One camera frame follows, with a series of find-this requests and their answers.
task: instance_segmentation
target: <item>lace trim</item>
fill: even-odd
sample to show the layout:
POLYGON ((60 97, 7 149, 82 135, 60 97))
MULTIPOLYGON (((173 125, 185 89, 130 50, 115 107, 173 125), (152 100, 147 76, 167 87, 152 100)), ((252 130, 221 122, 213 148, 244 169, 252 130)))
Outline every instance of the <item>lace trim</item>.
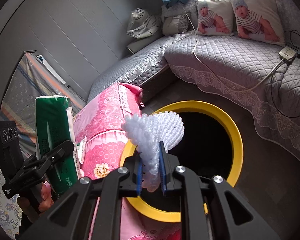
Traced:
POLYGON ((162 60, 163 55, 168 47, 178 41, 181 41, 190 34, 191 33, 175 34, 173 37, 168 37, 168 39, 163 44, 159 43, 157 46, 152 47, 152 50, 146 59, 144 59, 141 63, 133 66, 130 71, 127 71, 123 76, 118 78, 117 81, 123 83, 130 83, 132 81, 135 81, 138 76, 143 74, 143 72, 157 65, 162 60))
POLYGON ((132 111, 129 108, 126 87, 118 85, 118 91, 119 91, 119 100, 120 100, 123 116, 126 116, 127 114, 133 115, 132 111))
POLYGON ((210 72, 197 71, 190 67, 174 65, 170 65, 170 69, 182 79, 194 80, 195 84, 204 87, 212 86, 220 90, 222 94, 229 94, 233 100, 239 101, 243 106, 250 106, 252 110, 249 111, 260 127, 269 127, 272 130, 277 130, 282 138, 289 139, 292 146, 300 152, 300 126, 280 114, 274 106, 260 100, 255 92, 232 92, 227 87, 234 90, 243 89, 244 87, 218 76, 226 83, 226 87, 210 72))
POLYGON ((92 137, 87 143, 85 147, 85 152, 89 150, 93 150, 96 145, 107 144, 107 143, 118 143, 122 142, 126 144, 128 142, 127 137, 125 136, 125 131, 120 130, 111 130, 100 133, 94 137, 92 137))

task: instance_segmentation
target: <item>yellow bin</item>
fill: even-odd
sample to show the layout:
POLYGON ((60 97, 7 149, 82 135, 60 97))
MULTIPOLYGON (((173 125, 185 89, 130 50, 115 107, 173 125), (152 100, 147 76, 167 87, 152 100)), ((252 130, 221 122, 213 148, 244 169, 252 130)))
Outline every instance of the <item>yellow bin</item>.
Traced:
MULTIPOLYGON (((200 113, 207 116, 212 117, 215 121, 217 121, 219 124, 222 125, 224 130, 226 131, 226 134, 228 135, 231 144, 230 147, 232 147, 232 164, 230 168, 230 172, 228 173, 227 182, 234 187, 234 185, 237 183, 237 180, 239 178, 241 168, 242 168, 242 162, 243 162, 243 145, 242 145, 242 139, 241 135, 239 133, 239 130, 237 126, 235 125, 234 121, 231 119, 231 117, 221 110, 220 108, 206 103, 202 101, 182 101, 173 103, 171 105, 165 106, 154 113, 159 112, 165 112, 165 111, 173 111, 180 115, 187 114, 187 113, 200 113)), ((200 133, 200 130, 205 129, 205 127, 198 127, 196 131, 200 133)), ((130 141, 127 142, 120 161, 120 166, 123 166, 124 160, 128 156, 132 156, 134 151, 136 149, 136 146, 133 145, 130 141)), ((137 198, 127 198, 127 200, 130 202, 130 204, 138 210, 141 214, 154 219, 158 221, 163 222, 180 222, 181 221, 181 215, 180 212, 167 212, 164 210, 160 210, 157 208, 154 208, 153 206, 150 206, 148 203, 146 203, 141 197, 137 198)))

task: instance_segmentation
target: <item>power strip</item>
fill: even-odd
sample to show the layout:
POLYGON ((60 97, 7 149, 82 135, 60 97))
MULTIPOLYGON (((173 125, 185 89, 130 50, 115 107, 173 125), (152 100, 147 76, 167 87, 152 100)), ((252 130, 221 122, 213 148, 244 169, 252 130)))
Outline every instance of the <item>power strip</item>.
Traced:
POLYGON ((281 57, 285 58, 286 60, 292 59, 296 54, 297 54, 297 52, 288 46, 286 46, 284 49, 282 49, 279 52, 279 55, 281 57))

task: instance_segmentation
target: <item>floor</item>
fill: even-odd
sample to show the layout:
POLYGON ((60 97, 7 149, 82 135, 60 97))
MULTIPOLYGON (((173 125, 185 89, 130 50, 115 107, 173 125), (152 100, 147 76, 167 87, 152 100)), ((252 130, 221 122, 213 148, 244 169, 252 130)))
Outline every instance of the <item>floor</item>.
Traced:
POLYGON ((293 240, 300 225, 300 161, 279 145, 260 138, 250 112, 182 80, 148 101, 142 112, 151 114, 165 105, 184 100, 214 104, 231 116, 239 128, 244 147, 242 172, 235 189, 282 240, 293 240))

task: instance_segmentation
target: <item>tiger plush toy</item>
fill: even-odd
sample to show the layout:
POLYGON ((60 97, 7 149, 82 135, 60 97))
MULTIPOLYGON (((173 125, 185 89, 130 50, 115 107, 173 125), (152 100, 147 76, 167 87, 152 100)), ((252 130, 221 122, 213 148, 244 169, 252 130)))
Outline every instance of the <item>tiger plush toy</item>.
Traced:
POLYGON ((146 10, 138 8, 130 14, 127 34, 141 39, 155 34, 160 28, 161 20, 159 16, 151 15, 146 10))

